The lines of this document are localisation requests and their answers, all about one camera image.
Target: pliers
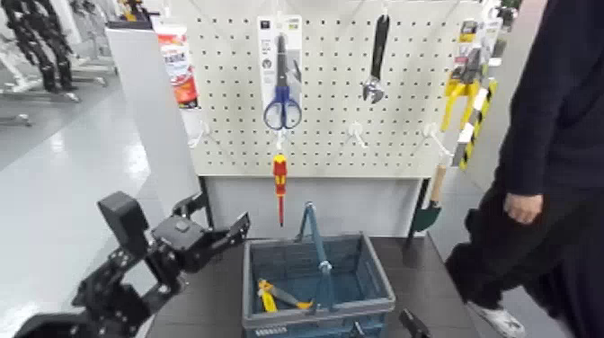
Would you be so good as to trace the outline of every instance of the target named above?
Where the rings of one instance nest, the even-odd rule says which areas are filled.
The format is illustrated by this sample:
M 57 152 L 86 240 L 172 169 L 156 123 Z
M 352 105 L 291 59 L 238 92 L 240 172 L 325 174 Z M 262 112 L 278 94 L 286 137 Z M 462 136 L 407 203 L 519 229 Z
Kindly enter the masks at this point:
M 447 105 L 445 106 L 445 116 L 443 116 L 442 123 L 440 124 L 440 130 L 443 132 L 449 128 L 449 123 L 451 122 L 451 110 L 453 109 L 453 105 L 460 95 L 467 96 L 467 104 L 466 109 L 464 110 L 464 115 L 459 124 L 459 129 L 463 129 L 466 123 L 468 123 L 470 120 L 474 107 L 474 100 L 480 91 L 480 52 L 480 47 L 473 48 L 470 51 L 470 54 L 467 56 L 466 64 L 461 68 L 455 69 L 451 75 L 451 80 L 457 79 L 458 83 L 449 94 L 449 99 L 447 100 Z
M 262 303 L 264 304 L 264 309 L 266 312 L 277 312 L 277 306 L 275 305 L 275 300 L 273 297 L 288 305 L 300 309 L 308 309 L 313 306 L 312 300 L 310 302 L 301 302 L 288 292 L 279 289 L 270 284 L 268 281 L 262 279 L 258 280 L 258 295 L 262 298 Z

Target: wooden handle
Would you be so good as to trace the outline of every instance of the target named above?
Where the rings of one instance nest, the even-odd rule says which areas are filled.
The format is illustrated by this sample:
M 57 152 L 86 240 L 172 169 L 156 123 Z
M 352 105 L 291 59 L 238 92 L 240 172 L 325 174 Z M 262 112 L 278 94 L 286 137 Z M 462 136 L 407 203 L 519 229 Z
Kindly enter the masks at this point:
M 445 179 L 446 172 L 447 172 L 446 165 L 439 165 L 436 168 L 436 177 L 434 177 L 434 185 L 432 186 L 432 195 L 430 196 L 431 201 L 438 202 L 440 200 L 440 188 L 442 187 L 442 182 Z

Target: white sneaker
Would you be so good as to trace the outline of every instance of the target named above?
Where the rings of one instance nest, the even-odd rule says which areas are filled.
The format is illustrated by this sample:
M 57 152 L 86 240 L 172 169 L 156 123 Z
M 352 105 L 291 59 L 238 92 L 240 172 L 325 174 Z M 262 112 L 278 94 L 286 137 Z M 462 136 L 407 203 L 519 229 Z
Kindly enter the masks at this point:
M 527 332 L 524 329 L 518 319 L 514 318 L 508 310 L 505 308 L 499 308 L 491 310 L 484 307 L 468 302 L 470 308 L 472 308 L 480 317 L 486 320 L 501 336 L 505 338 L 525 338 Z

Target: pegboard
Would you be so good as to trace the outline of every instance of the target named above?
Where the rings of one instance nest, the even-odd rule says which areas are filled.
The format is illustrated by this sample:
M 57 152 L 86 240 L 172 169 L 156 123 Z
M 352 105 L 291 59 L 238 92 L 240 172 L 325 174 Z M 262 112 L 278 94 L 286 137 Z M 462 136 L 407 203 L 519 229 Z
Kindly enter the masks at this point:
M 481 5 L 459 1 L 388 1 L 390 32 L 382 66 L 386 96 L 362 101 L 381 1 L 281 1 L 303 19 L 302 122 L 283 152 L 290 176 L 432 176 L 439 150 L 424 126 L 440 122 L 443 91 L 461 23 Z M 188 27 L 209 135 L 192 149 L 199 175 L 271 176 L 275 132 L 262 120 L 256 17 L 274 14 L 272 1 L 173 2 Z M 348 134 L 358 121 L 362 148 Z

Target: hand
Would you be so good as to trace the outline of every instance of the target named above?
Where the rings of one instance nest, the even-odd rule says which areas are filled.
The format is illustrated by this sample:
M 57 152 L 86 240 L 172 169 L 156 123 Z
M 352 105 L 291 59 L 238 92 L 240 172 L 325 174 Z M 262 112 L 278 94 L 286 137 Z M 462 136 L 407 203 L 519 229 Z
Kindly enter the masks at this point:
M 508 193 L 503 203 L 503 210 L 508 216 L 525 226 L 533 223 L 542 208 L 543 195 L 520 196 Z

